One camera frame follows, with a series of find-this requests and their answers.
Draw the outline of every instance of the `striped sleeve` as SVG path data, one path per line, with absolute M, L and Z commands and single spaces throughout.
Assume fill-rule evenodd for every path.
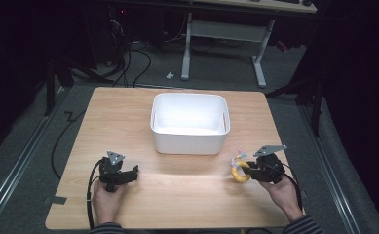
M 95 229 L 91 230 L 89 234 L 124 234 L 123 228 L 114 222 L 106 222 Z
M 316 222 L 309 216 L 305 215 L 290 225 L 288 225 L 285 230 L 285 234 L 321 234 L 322 230 L 316 224 Z

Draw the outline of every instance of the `desk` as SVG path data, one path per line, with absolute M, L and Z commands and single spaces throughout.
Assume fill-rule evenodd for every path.
M 167 155 L 155 150 L 150 128 L 155 95 L 164 92 L 216 94 L 229 107 L 231 131 L 217 155 Z M 281 144 L 265 96 L 258 92 L 97 88 L 91 98 L 57 196 L 46 220 L 49 229 L 88 229 L 86 190 L 94 164 L 107 150 L 124 154 L 123 170 L 139 165 L 117 220 L 124 228 L 265 227 L 288 224 L 257 181 L 237 183 L 231 159 L 243 150 Z M 284 152 L 278 152 L 287 164 Z
M 315 13 L 317 11 L 317 8 L 314 6 L 314 4 L 308 7 L 302 5 L 302 0 L 299 4 L 292 4 L 273 0 L 261 0 L 259 2 L 253 2 L 250 0 L 191 0 L 190 2 L 223 4 L 236 7 L 261 8 L 274 11 L 289 11 L 294 13 Z M 274 19 L 270 19 L 266 26 L 249 26 L 222 22 L 192 20 L 192 14 L 189 13 L 186 26 L 186 45 L 185 52 L 183 54 L 181 78 L 183 80 L 189 79 L 190 43 L 192 36 L 258 42 L 260 43 L 260 47 L 256 52 L 256 56 L 252 57 L 252 64 L 255 69 L 255 75 L 258 81 L 258 85 L 261 88 L 265 88 L 266 82 L 264 74 L 262 72 L 261 60 L 265 48 L 268 44 L 268 40 L 271 36 L 274 23 Z

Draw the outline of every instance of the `white container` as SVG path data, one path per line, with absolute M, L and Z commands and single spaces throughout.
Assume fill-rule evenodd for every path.
M 160 153 L 217 154 L 230 130 L 228 105 L 217 95 L 159 94 L 150 125 Z

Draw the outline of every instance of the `desk top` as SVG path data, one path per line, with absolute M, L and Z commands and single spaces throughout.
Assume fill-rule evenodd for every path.
M 151 108 L 155 95 L 165 92 L 226 99 L 231 131 L 219 154 L 168 155 L 155 150 Z M 253 153 L 264 144 L 281 141 L 262 93 L 97 88 L 58 186 L 56 195 L 67 200 L 52 204 L 46 226 L 89 228 L 87 184 L 94 164 L 107 156 L 107 150 L 126 156 L 124 171 L 139 165 L 138 180 L 128 184 L 117 217 L 124 228 L 285 226 L 283 212 L 257 181 L 237 183 L 231 176 L 231 159 L 238 149 L 248 155 L 247 161 L 254 161 Z M 287 164 L 283 151 L 277 155 Z
M 286 2 L 274 1 L 274 0 L 260 0 L 259 2 L 254 2 L 251 0 L 193 0 L 193 1 L 211 3 L 211 4 L 224 4 L 224 5 L 231 5 L 231 6 L 238 6 L 238 7 L 287 11 L 287 12 L 294 12 L 294 13 L 315 13 L 317 11 L 317 8 L 314 6 L 314 4 L 311 4 L 311 6 L 306 7 L 302 4 L 302 0 L 300 0 L 299 4 L 286 3 Z

